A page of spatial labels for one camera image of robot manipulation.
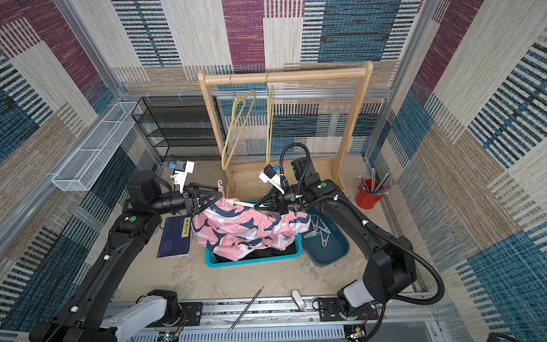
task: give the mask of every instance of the concrete floor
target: concrete floor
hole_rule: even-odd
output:
[[[169,174],[172,170],[166,169],[164,178],[169,180]],[[361,157],[346,157],[342,176],[349,189],[346,195],[352,201],[359,185],[358,176],[365,177],[367,174]],[[225,179],[219,161],[198,161],[187,183],[216,185],[218,179]],[[362,211],[389,231],[380,203],[371,210]],[[362,277],[366,266],[365,258],[351,239],[348,239],[349,253],[326,267],[314,265],[304,251],[296,259],[222,268],[206,265],[205,248],[195,239],[192,239],[190,255],[158,259],[156,255],[160,240],[161,232],[157,229],[122,279],[114,296],[115,301],[136,300],[157,288],[176,291],[179,299],[252,297],[262,286],[265,287],[261,297],[289,296],[295,289],[301,295],[335,294],[343,286]]]

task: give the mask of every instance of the notebook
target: notebook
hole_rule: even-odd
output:
[[[187,256],[190,254],[190,229],[192,214],[168,217],[161,236],[158,258]]]

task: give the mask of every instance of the red pen holder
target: red pen holder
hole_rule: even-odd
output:
[[[372,185],[371,179],[365,179],[365,184],[367,187]],[[375,186],[380,185],[380,181],[375,182]],[[374,208],[374,205],[376,202],[381,200],[383,195],[371,195],[369,194],[365,189],[363,189],[363,186],[359,184],[359,193],[357,193],[357,196],[355,196],[355,203],[357,203],[358,206],[360,206],[363,209],[372,209]]]

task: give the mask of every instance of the striped carpet wall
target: striped carpet wall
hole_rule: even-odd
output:
[[[2,222],[113,96],[53,1],[0,8]]]
[[[2,256],[0,341],[27,337],[37,320],[50,320],[99,256],[128,196],[129,176],[155,168],[135,129],[89,192],[56,190]]]
[[[546,30],[543,0],[442,0],[370,158],[455,341],[546,341]]]
[[[53,1],[0,1],[0,222],[113,99]],[[93,265],[125,184],[154,156],[135,127],[88,192],[57,190],[0,257],[0,340],[49,320]]]
[[[422,0],[74,0],[74,5],[129,93],[199,91],[199,70],[231,74],[347,68],[369,60],[374,61],[369,87],[390,89],[423,8]],[[332,89],[356,83],[273,85],[277,90]],[[265,85],[234,89],[264,90]],[[332,104],[344,101],[346,105]],[[232,101],[222,102],[224,113],[231,115]],[[238,155],[265,154],[265,102],[257,102]],[[383,99],[369,102],[381,106]],[[337,130],[340,125],[344,129],[348,104],[276,100],[272,152],[301,141],[312,153],[336,153]],[[362,151],[377,112],[363,107],[350,152]]]

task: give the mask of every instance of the pink fabric with dark blue pattern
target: pink fabric with dark blue pattern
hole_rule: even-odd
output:
[[[308,231],[310,215],[289,211],[271,217],[252,208],[220,199],[194,216],[194,233],[200,245],[230,260],[239,260],[253,250],[273,247],[284,251],[295,237]]]

